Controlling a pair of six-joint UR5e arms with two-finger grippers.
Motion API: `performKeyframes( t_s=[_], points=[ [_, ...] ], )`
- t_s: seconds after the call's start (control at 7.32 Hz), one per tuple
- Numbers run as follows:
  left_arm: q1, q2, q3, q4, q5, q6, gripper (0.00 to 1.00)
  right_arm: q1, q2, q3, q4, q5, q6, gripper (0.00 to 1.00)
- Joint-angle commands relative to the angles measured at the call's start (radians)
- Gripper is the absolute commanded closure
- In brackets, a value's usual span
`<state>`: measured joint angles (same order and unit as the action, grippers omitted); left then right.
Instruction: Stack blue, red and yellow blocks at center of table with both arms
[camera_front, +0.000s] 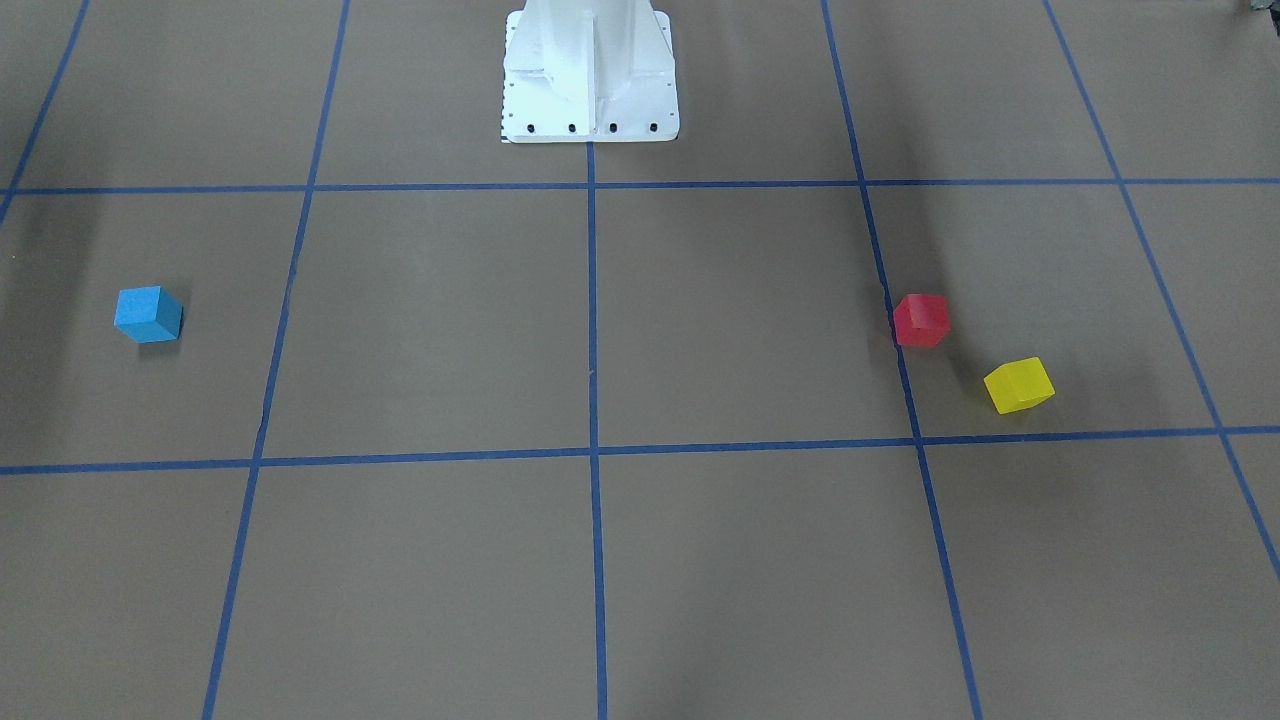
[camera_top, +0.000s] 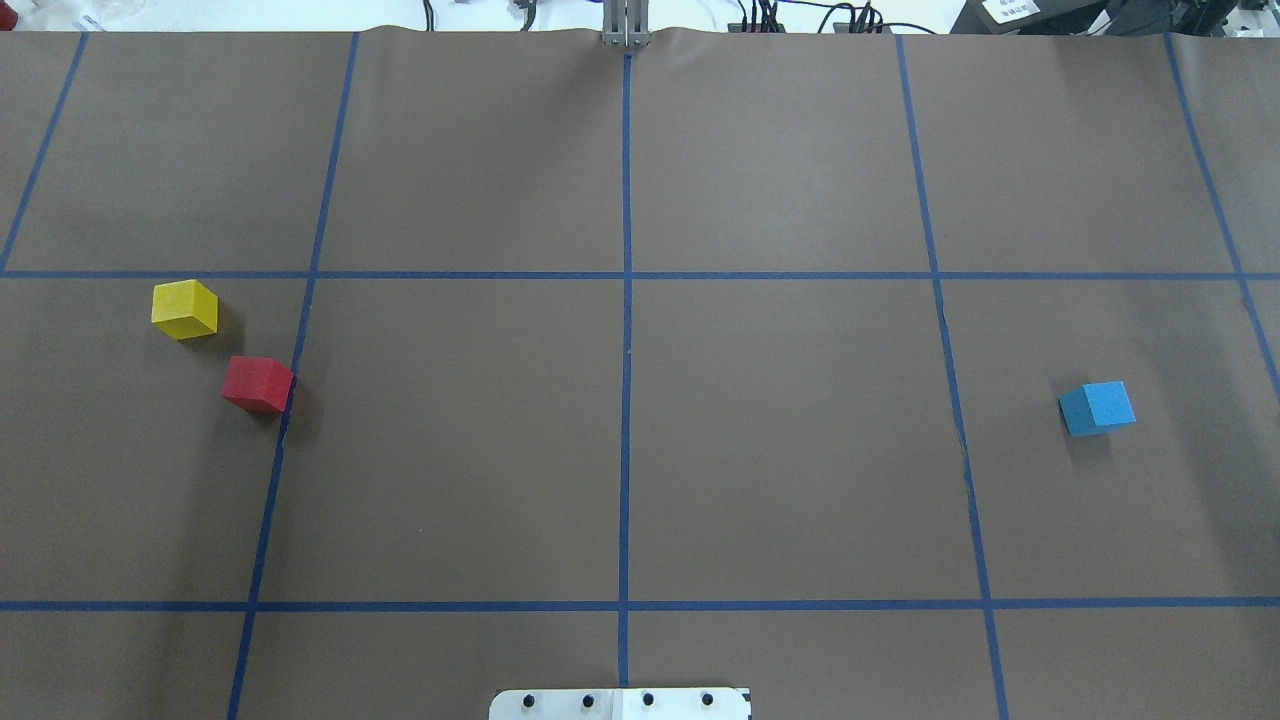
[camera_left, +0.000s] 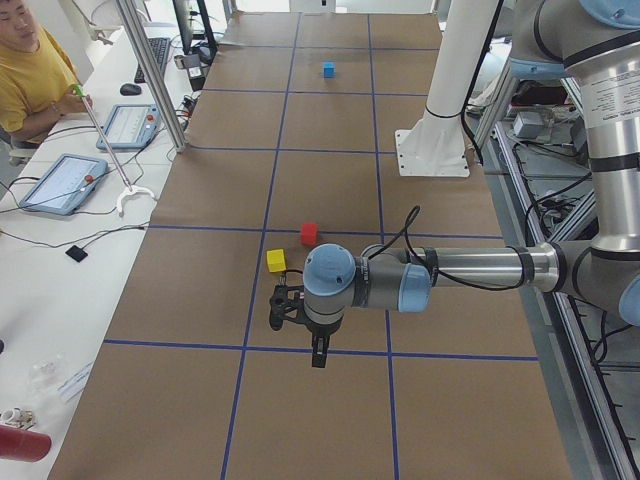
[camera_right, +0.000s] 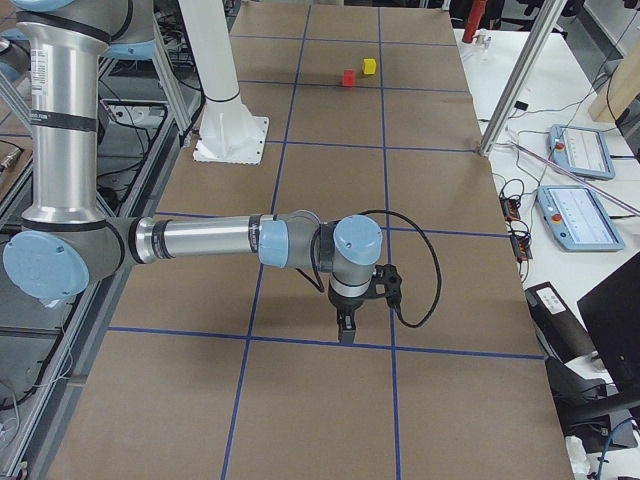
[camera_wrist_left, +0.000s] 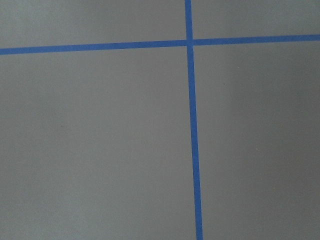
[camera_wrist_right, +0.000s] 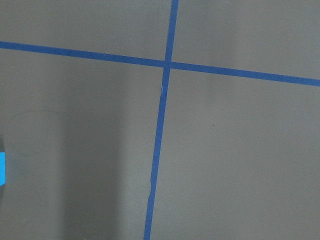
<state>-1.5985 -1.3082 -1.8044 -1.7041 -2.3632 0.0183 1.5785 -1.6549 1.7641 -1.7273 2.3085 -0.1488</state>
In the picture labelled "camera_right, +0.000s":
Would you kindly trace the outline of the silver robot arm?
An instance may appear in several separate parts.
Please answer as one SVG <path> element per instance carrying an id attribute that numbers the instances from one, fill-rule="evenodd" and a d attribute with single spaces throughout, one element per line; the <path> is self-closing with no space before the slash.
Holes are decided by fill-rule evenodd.
<path id="1" fill-rule="evenodd" d="M 63 299 L 137 264 L 178 257 L 253 253 L 264 265 L 309 280 L 326 273 L 338 338 L 354 341 L 356 310 L 390 307 L 401 279 L 381 265 L 382 233 L 351 215 L 323 222 L 301 210 L 202 221 L 111 218 L 97 207 L 98 63 L 154 55 L 149 1 L 20 1 L 17 25 L 30 44 L 33 200 L 5 247 L 9 279 L 39 299 Z"/>

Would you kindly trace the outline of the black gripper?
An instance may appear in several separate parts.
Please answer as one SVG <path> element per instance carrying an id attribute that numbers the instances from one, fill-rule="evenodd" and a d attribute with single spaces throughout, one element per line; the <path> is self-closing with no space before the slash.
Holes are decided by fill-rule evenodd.
<path id="1" fill-rule="evenodd" d="M 356 337 L 356 323 L 354 315 L 364 299 L 361 297 L 345 297 L 336 291 L 328 292 L 328 299 L 336 308 L 338 325 L 338 342 L 340 344 L 353 344 Z"/>

